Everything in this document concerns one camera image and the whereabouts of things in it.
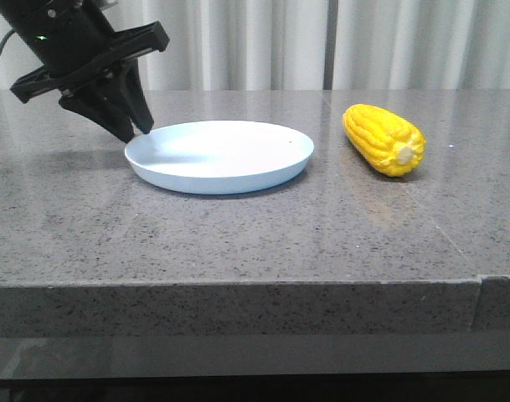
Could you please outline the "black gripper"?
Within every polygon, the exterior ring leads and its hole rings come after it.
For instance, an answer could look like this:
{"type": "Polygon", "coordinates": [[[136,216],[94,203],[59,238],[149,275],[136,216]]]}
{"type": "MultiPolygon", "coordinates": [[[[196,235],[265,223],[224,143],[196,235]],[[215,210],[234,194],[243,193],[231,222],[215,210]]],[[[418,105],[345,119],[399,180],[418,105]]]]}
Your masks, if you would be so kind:
{"type": "Polygon", "coordinates": [[[79,114],[124,143],[135,126],[148,134],[154,125],[143,94],[137,58],[162,52],[169,37],[159,22],[115,31],[95,1],[0,1],[0,14],[43,63],[19,78],[11,91],[26,103],[51,90],[59,105],[79,114]],[[107,98],[77,90],[111,78],[107,98]]]}

